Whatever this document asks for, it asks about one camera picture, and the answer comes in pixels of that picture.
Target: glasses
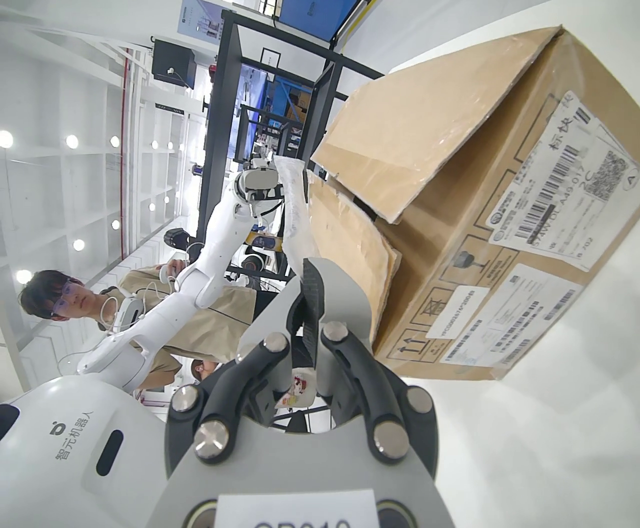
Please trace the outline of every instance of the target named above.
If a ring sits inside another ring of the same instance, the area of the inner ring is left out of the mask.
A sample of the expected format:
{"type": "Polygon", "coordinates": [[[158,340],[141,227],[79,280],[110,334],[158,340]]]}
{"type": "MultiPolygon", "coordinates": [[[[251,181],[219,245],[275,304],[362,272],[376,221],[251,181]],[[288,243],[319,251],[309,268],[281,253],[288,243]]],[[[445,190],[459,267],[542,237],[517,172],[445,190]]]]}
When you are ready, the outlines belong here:
{"type": "Polygon", "coordinates": [[[64,316],[65,312],[68,312],[70,305],[62,297],[73,295],[78,288],[80,288],[80,285],[72,282],[71,279],[65,282],[65,285],[60,290],[60,299],[58,299],[53,305],[53,309],[51,311],[52,316],[64,316]]]}

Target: person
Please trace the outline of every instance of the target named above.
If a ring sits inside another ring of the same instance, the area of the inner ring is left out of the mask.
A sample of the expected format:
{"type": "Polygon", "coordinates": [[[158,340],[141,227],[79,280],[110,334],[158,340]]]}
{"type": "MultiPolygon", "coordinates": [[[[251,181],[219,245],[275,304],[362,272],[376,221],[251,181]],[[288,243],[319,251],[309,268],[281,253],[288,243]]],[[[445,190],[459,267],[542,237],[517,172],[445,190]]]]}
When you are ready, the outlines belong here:
{"type": "Polygon", "coordinates": [[[202,359],[194,359],[191,362],[191,375],[198,381],[206,379],[218,368],[219,363],[202,359]]]}
{"type": "MultiPolygon", "coordinates": [[[[183,260],[171,260],[168,265],[172,276],[186,267],[183,260]]],[[[170,286],[160,282],[161,268],[159,265],[130,271],[119,286],[144,299],[148,311],[171,293],[170,286]]],[[[209,308],[199,310],[158,352],[140,388],[173,383],[182,367],[173,355],[207,363],[226,363],[234,358],[242,334],[276,295],[276,292],[224,286],[218,300],[209,308]]],[[[61,271],[44,270],[35,273],[24,286],[19,301],[27,314],[41,319],[68,321],[89,317],[98,322],[101,330],[108,330],[124,298],[116,287],[95,293],[82,281],[61,271]]]]}

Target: red pipe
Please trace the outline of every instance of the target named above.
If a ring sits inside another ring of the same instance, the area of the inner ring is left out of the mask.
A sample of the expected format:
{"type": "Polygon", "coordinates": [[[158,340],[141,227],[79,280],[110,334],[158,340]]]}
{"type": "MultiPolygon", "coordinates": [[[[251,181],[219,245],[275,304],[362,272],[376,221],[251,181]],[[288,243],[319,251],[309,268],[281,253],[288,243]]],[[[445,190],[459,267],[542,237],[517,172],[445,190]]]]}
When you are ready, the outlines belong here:
{"type": "Polygon", "coordinates": [[[120,256],[124,260],[124,107],[127,94],[127,67],[129,58],[124,59],[124,78],[122,79],[122,117],[120,118],[120,256]]]}

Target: cardboard box flap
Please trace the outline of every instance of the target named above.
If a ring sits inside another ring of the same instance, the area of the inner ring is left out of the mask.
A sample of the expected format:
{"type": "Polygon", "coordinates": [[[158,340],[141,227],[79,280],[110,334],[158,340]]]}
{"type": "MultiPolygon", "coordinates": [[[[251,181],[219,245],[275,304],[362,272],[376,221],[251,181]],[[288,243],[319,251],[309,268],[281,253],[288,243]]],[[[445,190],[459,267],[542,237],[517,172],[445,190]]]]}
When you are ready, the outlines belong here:
{"type": "Polygon", "coordinates": [[[340,266],[366,293],[375,338],[400,254],[347,196],[309,173],[309,218],[320,256],[340,266]]]}
{"type": "Polygon", "coordinates": [[[395,223],[560,30],[499,38],[366,84],[312,159],[395,223]]]}

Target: qr code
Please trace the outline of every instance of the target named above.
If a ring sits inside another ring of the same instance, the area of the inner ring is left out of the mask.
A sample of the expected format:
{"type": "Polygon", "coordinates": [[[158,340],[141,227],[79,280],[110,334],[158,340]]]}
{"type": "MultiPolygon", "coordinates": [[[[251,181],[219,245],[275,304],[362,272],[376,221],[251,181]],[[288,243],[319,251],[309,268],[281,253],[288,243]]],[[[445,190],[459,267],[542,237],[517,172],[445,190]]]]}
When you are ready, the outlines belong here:
{"type": "Polygon", "coordinates": [[[600,168],[584,189],[590,195],[608,202],[627,168],[627,160],[617,156],[610,150],[604,157],[602,165],[600,165],[600,168]]]}

